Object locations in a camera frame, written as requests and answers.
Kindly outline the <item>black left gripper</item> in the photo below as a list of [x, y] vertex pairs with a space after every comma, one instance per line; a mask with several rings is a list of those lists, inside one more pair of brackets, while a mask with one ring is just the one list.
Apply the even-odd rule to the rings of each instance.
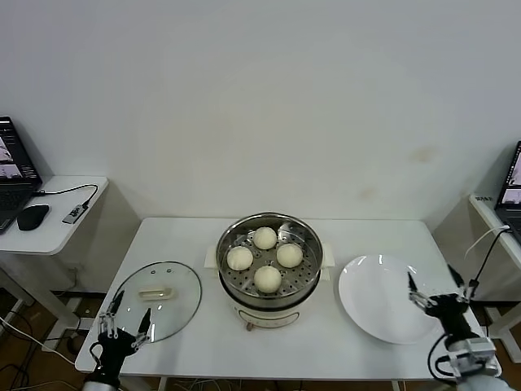
[[117, 331], [116, 315], [124, 294], [125, 291], [120, 290], [112, 298], [107, 310], [99, 315], [99, 338], [93, 343], [93, 347], [100, 346], [102, 352], [99, 357], [94, 356], [96, 366], [93, 381], [118, 381], [125, 359], [135, 354], [149, 340], [150, 308], [143, 315], [135, 337], [128, 332]]

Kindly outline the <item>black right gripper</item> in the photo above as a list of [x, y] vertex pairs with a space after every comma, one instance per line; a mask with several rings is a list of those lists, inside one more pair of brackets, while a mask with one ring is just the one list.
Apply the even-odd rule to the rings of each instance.
[[475, 295], [475, 279], [466, 282], [463, 277], [448, 264], [449, 273], [455, 282], [458, 293], [428, 297], [418, 290], [414, 278], [408, 273], [409, 300], [426, 315], [440, 321], [446, 335], [445, 344], [453, 345], [459, 341], [477, 338], [471, 330], [464, 314], [469, 310], [469, 302]]

